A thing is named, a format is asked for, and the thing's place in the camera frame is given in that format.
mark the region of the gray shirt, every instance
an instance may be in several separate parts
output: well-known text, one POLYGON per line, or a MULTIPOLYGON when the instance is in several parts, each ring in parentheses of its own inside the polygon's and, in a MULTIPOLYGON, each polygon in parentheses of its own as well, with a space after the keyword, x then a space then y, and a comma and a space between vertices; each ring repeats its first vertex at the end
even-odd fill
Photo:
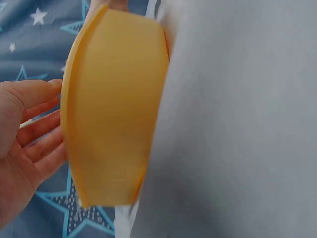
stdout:
POLYGON ((317 237, 317 1, 187 0, 133 238, 317 237))

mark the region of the hand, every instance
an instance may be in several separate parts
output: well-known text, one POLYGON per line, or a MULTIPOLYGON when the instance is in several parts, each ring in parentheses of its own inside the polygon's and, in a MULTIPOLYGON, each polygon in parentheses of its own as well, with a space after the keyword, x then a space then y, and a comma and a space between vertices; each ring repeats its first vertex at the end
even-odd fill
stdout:
POLYGON ((66 160, 59 111, 19 128, 59 104, 61 85, 59 79, 0 83, 0 230, 66 160))
POLYGON ((91 0, 85 22, 87 22, 92 17, 96 9, 101 4, 108 4, 108 7, 110 9, 119 11, 129 11, 128 0, 91 0))

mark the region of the blue fabric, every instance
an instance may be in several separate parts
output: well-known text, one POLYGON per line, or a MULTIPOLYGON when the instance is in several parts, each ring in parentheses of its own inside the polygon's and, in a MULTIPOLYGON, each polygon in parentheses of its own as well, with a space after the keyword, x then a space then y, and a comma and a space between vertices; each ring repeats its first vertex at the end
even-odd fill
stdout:
MULTIPOLYGON (((88 0, 0 0, 0 82, 62 78, 89 4, 88 0)), ((147 4, 148 0, 130 0, 128 6, 144 15, 147 4)), ((0 238, 114 236, 113 208, 83 210, 77 202, 66 163, 38 188, 0 238)))

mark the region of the yellow silicone cup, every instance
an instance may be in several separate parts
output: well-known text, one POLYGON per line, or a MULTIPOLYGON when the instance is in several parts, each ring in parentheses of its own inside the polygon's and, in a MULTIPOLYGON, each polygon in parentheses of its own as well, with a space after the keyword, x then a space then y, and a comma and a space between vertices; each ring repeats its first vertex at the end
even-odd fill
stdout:
POLYGON ((136 200, 167 68, 163 29, 145 17, 103 6, 76 37, 61 123, 84 207, 136 200))

